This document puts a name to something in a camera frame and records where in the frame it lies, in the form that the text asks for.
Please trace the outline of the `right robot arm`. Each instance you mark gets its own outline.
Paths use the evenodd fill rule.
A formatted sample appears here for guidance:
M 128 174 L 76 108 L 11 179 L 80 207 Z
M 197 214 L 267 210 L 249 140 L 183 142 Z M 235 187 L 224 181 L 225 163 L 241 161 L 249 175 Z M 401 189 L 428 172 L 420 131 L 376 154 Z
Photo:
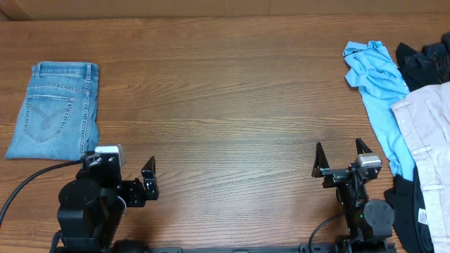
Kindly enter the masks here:
M 357 156 L 346 169 L 331 169 L 321 143 L 316 144 L 316 156 L 311 176 L 322 178 L 324 188 L 334 188 L 342 213 L 336 214 L 317 226 L 309 237 L 309 252 L 396 252 L 392 237 L 394 209 L 384 200 L 370 200 L 365 184 L 378 177 L 383 162 L 361 138 L 355 140 Z M 338 236 L 334 243 L 314 244 L 321 228 L 344 217 L 347 235 Z

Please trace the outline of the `light blue denim jeans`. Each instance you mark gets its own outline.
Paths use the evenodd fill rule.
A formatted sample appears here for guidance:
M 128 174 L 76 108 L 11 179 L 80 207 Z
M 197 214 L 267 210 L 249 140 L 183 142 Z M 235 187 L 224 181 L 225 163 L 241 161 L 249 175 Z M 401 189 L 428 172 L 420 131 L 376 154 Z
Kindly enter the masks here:
M 99 142 L 98 79 L 95 63 L 34 65 L 6 157 L 78 160 L 93 151 Z

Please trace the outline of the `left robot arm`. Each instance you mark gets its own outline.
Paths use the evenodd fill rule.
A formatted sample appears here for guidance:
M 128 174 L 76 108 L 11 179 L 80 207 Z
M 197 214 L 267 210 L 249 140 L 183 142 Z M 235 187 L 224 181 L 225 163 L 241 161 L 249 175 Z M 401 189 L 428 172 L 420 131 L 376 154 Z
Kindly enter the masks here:
M 144 207 L 147 201 L 158 199 L 155 158 L 141 169 L 143 179 L 132 181 L 122 179 L 119 153 L 88 152 L 81 164 L 76 179 L 58 195 L 60 230 L 53 236 L 50 251 L 150 252 L 144 242 L 113 242 L 113 238 L 128 208 Z

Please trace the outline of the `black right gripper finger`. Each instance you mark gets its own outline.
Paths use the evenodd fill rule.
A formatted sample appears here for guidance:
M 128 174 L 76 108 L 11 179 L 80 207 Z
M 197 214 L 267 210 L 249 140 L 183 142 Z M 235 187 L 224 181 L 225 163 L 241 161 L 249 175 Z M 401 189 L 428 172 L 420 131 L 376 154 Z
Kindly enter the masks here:
M 324 177 L 330 171 L 330 166 L 323 147 L 320 142 L 316 144 L 316 156 L 311 176 L 314 178 Z
M 372 153 L 372 150 L 363 142 L 361 138 L 356 138 L 355 143 L 356 143 L 356 150 L 359 155 Z

